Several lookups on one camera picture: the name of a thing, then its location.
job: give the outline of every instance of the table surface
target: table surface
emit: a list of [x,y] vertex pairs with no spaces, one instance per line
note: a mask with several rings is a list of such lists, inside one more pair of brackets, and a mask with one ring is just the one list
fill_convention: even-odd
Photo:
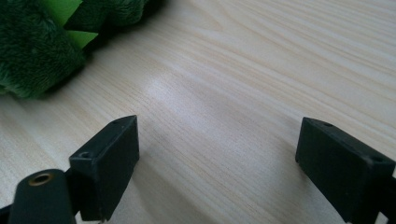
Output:
[[137,115],[109,223],[343,223],[294,161],[302,118],[396,160],[395,99],[395,1],[169,0],[48,97],[0,97],[0,206]]

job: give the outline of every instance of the green plush toy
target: green plush toy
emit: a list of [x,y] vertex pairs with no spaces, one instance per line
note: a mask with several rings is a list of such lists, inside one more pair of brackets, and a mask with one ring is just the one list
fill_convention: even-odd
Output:
[[104,24],[138,22],[148,0],[0,0],[0,93],[37,97],[80,68]]

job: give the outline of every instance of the green fur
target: green fur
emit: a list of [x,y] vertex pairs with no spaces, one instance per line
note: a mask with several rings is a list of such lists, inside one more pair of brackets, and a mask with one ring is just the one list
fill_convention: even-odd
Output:
[[39,96],[85,62],[65,29],[97,32],[105,22],[136,23],[147,1],[85,0],[62,28],[38,0],[0,0],[0,93]]
[[84,56],[36,0],[0,6],[0,89],[36,97],[84,64]]

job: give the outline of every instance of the green felt triangle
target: green felt triangle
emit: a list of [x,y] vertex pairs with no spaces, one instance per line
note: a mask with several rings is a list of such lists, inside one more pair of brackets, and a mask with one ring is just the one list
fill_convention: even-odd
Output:
[[[63,27],[69,18],[75,13],[81,0],[40,0],[41,4],[47,9],[53,20]],[[83,49],[88,43],[94,40],[98,34],[80,32],[80,31],[67,31],[69,36]]]
[[93,41],[98,34],[97,33],[89,33],[89,32],[82,32],[82,31],[67,31],[69,36],[74,39],[77,45],[83,49],[88,43]]
[[54,21],[64,26],[82,3],[81,0],[40,0]]

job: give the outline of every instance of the wooden table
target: wooden table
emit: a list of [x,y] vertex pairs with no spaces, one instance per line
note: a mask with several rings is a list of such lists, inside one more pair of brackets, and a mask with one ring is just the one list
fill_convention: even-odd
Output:
[[109,223],[343,223],[294,161],[302,118],[396,160],[395,99],[395,1],[169,0],[49,97],[0,97],[0,206],[136,114]]

